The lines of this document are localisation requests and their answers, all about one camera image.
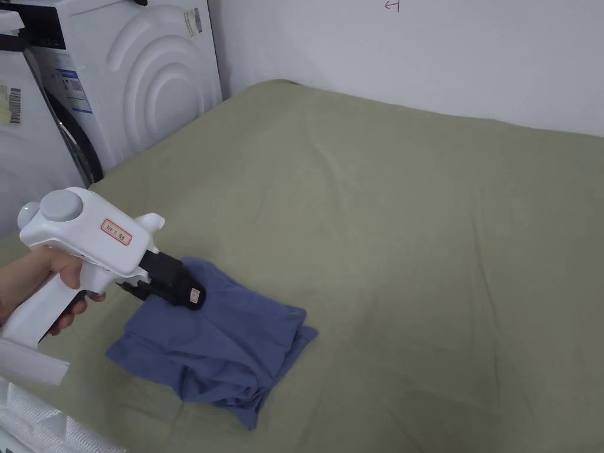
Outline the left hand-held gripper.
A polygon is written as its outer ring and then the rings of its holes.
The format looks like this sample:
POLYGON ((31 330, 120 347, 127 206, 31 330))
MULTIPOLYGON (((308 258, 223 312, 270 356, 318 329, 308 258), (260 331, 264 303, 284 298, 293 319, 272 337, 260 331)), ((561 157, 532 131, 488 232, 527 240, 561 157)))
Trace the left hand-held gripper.
POLYGON ((104 293, 115 282, 142 301, 157 296, 176 307, 200 310, 205 287, 181 260, 158 252, 153 242, 164 224, 155 213, 131 218, 84 188, 53 191, 26 204, 18 215, 20 240, 30 248, 64 251, 83 264, 78 288, 53 275, 7 319, 1 331, 2 375, 58 385, 69 363, 39 352, 39 343, 81 296, 104 293))

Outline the person's left hand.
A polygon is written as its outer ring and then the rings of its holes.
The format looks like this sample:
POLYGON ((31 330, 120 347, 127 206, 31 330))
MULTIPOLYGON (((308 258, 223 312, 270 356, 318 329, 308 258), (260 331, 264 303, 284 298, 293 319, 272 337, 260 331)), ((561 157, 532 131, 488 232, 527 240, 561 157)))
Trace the person's left hand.
POLYGON ((59 275, 72 289, 80 288, 83 260, 54 248, 42 246, 1 268, 1 325, 46 281, 59 275))

